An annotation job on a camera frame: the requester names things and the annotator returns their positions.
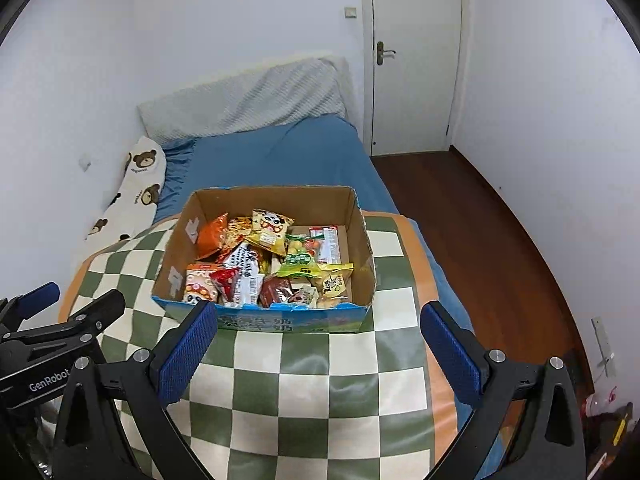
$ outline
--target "door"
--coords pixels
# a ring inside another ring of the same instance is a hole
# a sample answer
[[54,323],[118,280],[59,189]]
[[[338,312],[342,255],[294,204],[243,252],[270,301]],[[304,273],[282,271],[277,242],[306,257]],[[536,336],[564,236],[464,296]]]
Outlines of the door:
[[372,155],[443,150],[462,0],[373,0]]

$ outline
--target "metal screw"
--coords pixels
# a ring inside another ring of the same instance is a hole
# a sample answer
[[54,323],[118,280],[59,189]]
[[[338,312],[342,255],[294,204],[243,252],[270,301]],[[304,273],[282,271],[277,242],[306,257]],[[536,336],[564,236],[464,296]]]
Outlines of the metal screw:
[[150,353],[146,348],[140,348],[133,352],[133,360],[138,361],[139,363],[145,362],[149,359]]
[[76,359],[76,368],[82,370],[83,368],[87,368],[89,365],[89,358],[86,356],[79,357]]
[[559,357],[552,357],[551,359],[549,359],[549,364],[551,364],[552,367],[555,368],[556,370],[559,370],[564,366],[562,359]]
[[507,356],[504,354],[504,352],[502,350],[495,349],[495,350],[491,350],[489,352],[489,359],[491,359],[491,361],[493,361],[495,363],[501,363],[506,358],[507,358]]

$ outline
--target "brown floor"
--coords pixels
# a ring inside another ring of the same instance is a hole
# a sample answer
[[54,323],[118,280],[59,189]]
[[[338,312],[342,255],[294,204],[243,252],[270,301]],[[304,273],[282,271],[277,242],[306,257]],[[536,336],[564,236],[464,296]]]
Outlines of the brown floor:
[[[372,161],[398,210],[418,222],[482,345],[529,363],[567,359],[574,350],[577,368],[584,367],[574,321],[540,253],[462,155],[453,150]],[[582,378],[578,402],[589,390]],[[514,424],[518,412],[514,407],[505,425]]]

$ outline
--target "cardboard box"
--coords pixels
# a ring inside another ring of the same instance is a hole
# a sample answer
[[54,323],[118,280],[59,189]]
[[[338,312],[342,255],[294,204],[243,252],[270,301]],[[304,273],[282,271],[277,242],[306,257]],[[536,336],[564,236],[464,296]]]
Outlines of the cardboard box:
[[166,245],[152,289],[153,299],[179,319],[192,307],[180,300],[185,270],[196,259],[199,230],[224,212],[229,218],[251,216],[266,209],[295,220],[293,232],[309,226],[338,226],[343,262],[353,263],[348,287],[351,303],[335,308],[274,304],[270,308],[246,304],[231,308],[216,304],[218,326],[261,332],[357,332],[373,301],[376,275],[373,254],[356,193],[343,186],[269,186],[211,188],[195,191],[187,201]]

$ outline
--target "checkered tablecloth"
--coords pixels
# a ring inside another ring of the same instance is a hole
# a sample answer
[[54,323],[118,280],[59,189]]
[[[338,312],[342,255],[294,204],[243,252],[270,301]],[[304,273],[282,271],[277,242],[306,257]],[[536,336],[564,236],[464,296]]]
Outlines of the checkered tablecloth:
[[[174,224],[96,256],[82,279],[73,312],[112,288],[126,298],[124,315],[100,336],[110,362],[178,325],[150,297]],[[366,225],[378,286],[359,333],[219,330],[183,399],[168,407],[216,480],[421,480],[433,466],[414,274],[393,218],[366,216]],[[118,408],[141,468],[160,478],[126,402]]]

